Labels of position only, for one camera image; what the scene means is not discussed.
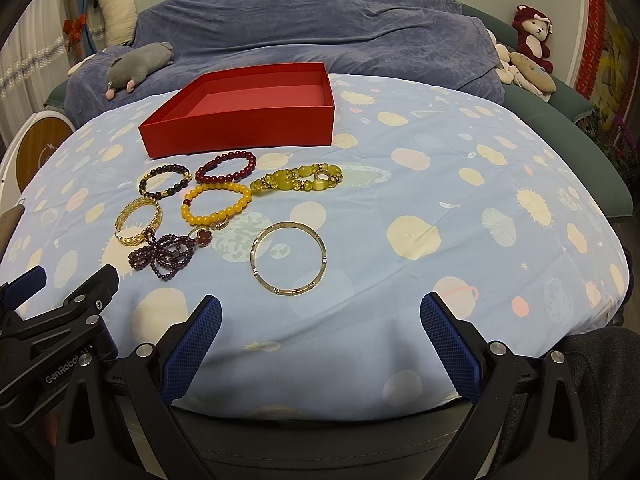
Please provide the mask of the dark garnet bead strand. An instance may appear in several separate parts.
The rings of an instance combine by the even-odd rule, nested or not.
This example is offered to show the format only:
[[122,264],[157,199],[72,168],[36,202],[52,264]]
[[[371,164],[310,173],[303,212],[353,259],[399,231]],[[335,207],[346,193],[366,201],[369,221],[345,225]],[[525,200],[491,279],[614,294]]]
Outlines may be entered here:
[[210,244],[212,238],[212,230],[204,226],[197,226],[188,235],[169,233],[160,238],[146,228],[146,245],[130,252],[128,262],[135,271],[142,271],[148,266],[160,280],[170,281],[188,266],[199,249]]

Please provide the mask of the thin gold bangle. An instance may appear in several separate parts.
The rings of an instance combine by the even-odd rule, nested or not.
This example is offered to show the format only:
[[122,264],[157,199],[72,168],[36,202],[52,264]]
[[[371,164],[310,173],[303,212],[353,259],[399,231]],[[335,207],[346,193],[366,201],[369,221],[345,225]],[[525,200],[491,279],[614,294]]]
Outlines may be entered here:
[[311,292],[322,282],[328,263],[328,250],[320,234],[306,223],[291,220],[266,226],[248,251],[250,273],[274,296]]

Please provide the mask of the planet print blue sheet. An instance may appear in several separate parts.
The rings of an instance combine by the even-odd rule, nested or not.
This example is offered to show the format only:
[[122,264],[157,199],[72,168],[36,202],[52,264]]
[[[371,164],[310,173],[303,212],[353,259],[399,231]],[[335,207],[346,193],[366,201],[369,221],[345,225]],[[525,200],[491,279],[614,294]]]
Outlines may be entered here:
[[[165,97],[93,118],[24,191],[1,277],[41,266],[47,284],[21,315],[57,306],[110,264],[119,289],[104,318],[128,353],[215,296],[221,330],[180,406],[327,419],[393,417],[454,398],[420,324],[429,292],[526,356],[612,318],[629,284],[622,244],[570,167],[518,116],[400,79],[335,75],[331,86],[332,143],[260,150],[256,174],[327,162],[342,183],[254,197],[168,282],[132,270],[122,244],[153,209],[116,224],[154,167],[139,126]],[[296,297],[267,292],[248,264],[255,236],[288,220],[312,226],[328,250],[322,282]]]

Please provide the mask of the grey mouse plush toy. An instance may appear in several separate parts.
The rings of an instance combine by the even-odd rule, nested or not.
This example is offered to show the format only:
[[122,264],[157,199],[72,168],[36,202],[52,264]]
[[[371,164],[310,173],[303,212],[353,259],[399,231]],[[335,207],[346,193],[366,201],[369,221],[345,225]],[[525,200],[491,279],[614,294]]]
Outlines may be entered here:
[[174,48],[169,42],[154,42],[115,58],[106,71],[106,98],[111,101],[120,90],[128,93],[146,77],[172,63]]

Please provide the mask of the red shallow cardboard box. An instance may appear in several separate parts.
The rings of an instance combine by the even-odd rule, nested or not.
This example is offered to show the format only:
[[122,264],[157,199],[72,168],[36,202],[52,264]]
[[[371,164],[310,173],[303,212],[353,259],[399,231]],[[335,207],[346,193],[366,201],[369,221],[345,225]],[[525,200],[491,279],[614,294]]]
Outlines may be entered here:
[[328,146],[335,104],[322,63],[245,66],[206,73],[139,126],[149,158]]

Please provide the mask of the beige cookie plush cushion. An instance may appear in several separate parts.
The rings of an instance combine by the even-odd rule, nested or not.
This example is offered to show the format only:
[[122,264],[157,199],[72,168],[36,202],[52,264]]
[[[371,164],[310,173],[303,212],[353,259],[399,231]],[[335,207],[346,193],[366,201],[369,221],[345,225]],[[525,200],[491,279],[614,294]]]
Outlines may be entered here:
[[541,66],[526,55],[511,52],[510,61],[511,64],[518,69],[518,73],[542,94],[552,94],[556,91],[554,79]]

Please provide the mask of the white sheep plush toy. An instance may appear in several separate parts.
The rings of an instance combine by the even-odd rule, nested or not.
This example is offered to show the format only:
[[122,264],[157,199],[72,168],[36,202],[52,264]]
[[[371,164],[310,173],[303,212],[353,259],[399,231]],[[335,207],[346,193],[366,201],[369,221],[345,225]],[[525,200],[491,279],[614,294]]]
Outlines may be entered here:
[[93,0],[104,21],[104,41],[107,47],[124,46],[134,39],[138,12],[134,0]]

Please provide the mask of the red monkey plush toy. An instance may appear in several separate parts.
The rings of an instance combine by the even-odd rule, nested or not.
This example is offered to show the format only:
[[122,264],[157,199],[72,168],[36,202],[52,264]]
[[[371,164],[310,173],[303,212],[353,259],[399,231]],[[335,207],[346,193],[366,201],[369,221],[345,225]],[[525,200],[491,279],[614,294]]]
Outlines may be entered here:
[[552,21],[541,11],[519,4],[516,7],[512,26],[518,32],[516,50],[537,63],[545,72],[553,72],[549,61],[550,50],[546,45],[552,34]]

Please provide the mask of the blue grey blanket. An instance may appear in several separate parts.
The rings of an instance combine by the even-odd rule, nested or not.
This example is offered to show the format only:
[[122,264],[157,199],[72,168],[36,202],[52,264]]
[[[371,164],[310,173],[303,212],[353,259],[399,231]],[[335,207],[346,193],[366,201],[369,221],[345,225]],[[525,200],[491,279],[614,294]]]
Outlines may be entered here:
[[498,54],[457,0],[166,0],[144,10],[135,48],[168,42],[174,62],[108,100],[106,71],[128,47],[108,47],[66,84],[77,127],[107,110],[183,88],[215,70],[321,62],[331,74],[392,77],[502,103]]

